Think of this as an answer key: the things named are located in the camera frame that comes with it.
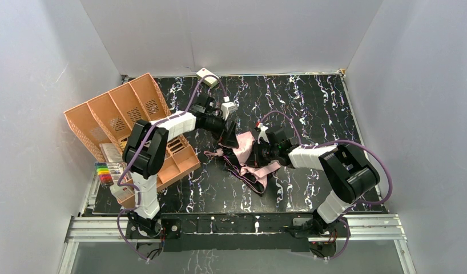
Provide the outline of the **black and pink folding umbrella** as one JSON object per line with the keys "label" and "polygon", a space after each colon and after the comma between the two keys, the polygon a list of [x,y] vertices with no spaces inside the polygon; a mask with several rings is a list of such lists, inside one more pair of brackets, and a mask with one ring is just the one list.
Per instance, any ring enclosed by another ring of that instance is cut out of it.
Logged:
{"label": "black and pink folding umbrella", "polygon": [[208,157],[218,157],[227,163],[227,170],[240,179],[254,193],[263,195],[268,176],[281,168],[278,162],[259,163],[255,160],[254,149],[258,145],[252,133],[244,132],[236,136],[239,147],[219,146],[215,151],[204,151]]}

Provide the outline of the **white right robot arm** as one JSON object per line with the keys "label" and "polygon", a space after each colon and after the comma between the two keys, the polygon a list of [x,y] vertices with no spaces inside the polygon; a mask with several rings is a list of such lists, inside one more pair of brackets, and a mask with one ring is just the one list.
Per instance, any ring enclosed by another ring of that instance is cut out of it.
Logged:
{"label": "white right robot arm", "polygon": [[328,228],[361,196],[380,182],[380,175],[365,157],[358,143],[338,142],[327,146],[303,147],[293,144],[279,126],[257,126],[248,165],[263,167],[278,163],[289,168],[310,168],[324,171],[331,192],[314,210],[307,228]]}

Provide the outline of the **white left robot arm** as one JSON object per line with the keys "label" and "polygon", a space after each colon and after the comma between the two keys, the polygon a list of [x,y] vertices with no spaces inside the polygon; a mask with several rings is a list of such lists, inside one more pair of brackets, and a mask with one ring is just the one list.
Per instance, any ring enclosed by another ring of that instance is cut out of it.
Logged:
{"label": "white left robot arm", "polygon": [[237,105],[224,97],[220,108],[215,108],[214,99],[200,95],[191,99],[186,110],[178,111],[160,120],[138,120],[123,151],[126,170],[131,173],[135,190],[135,213],[152,220],[160,210],[156,183],[164,165],[167,143],[187,132],[206,130],[227,148],[238,148],[236,123],[228,123],[230,114]]}

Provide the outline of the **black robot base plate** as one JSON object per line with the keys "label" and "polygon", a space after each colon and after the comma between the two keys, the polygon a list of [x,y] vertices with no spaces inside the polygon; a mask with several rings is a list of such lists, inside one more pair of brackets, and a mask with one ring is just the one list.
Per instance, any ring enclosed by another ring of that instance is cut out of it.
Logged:
{"label": "black robot base plate", "polygon": [[158,241],[165,252],[217,250],[276,250],[332,256],[350,236],[342,218],[328,228],[307,228],[309,214],[164,214],[151,224],[128,216],[126,238],[138,243]]}

